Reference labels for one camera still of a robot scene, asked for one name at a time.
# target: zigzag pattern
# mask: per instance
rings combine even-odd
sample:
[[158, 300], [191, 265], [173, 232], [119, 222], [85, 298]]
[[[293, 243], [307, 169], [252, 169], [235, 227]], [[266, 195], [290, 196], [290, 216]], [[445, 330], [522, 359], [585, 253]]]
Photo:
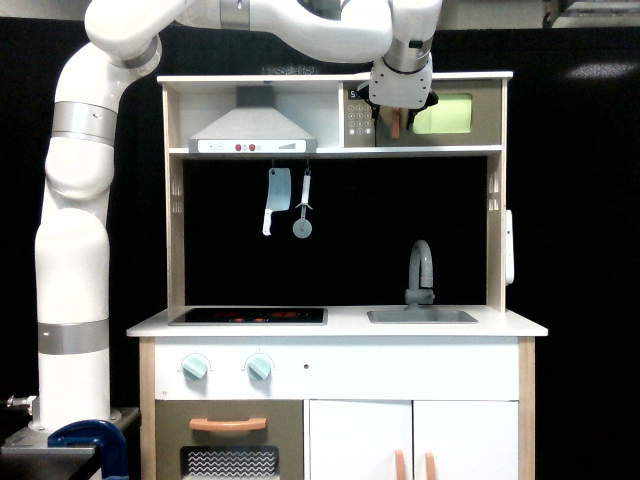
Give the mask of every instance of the zigzag pattern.
[[187, 470], [198, 478], [265, 478], [275, 473], [275, 452], [189, 452]]

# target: faucet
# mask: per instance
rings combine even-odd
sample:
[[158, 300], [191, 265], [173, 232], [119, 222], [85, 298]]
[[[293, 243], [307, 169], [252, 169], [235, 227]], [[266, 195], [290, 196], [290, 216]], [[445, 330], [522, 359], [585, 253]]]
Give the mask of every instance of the faucet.
[[434, 298], [431, 249], [424, 240], [417, 240], [411, 248], [409, 288], [404, 292], [404, 301], [407, 310], [417, 310], [418, 305], [432, 304]]

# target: control button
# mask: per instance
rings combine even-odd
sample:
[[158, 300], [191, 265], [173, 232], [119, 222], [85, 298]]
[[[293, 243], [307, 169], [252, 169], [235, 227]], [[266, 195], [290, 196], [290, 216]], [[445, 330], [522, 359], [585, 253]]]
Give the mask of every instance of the control button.
[[269, 357], [261, 353], [252, 355], [245, 365], [247, 375], [252, 380], [266, 380], [271, 375], [271, 362]]
[[199, 353], [193, 353], [182, 361], [182, 374], [189, 380], [203, 379], [208, 369], [207, 358]]

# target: cabinet handle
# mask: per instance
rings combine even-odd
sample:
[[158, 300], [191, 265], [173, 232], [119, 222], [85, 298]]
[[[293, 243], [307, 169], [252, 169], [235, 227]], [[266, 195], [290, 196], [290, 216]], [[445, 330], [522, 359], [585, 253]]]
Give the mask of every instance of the cabinet handle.
[[250, 418], [238, 422], [211, 422], [206, 418], [194, 418], [189, 422], [191, 430], [204, 432], [246, 432], [267, 428], [266, 418]]
[[436, 480], [436, 463], [433, 460], [433, 453], [427, 452], [427, 480]]
[[404, 453], [402, 450], [396, 450], [396, 475], [398, 480], [406, 480], [404, 473]]

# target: oven handle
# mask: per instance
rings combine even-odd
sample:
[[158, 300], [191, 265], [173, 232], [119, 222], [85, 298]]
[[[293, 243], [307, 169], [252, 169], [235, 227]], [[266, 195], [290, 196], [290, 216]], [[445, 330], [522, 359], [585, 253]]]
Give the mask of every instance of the oven handle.
[[267, 428], [266, 418], [250, 418], [237, 422], [213, 422], [206, 418], [193, 418], [189, 422], [191, 430], [204, 432], [246, 432], [249, 430], [263, 430]]

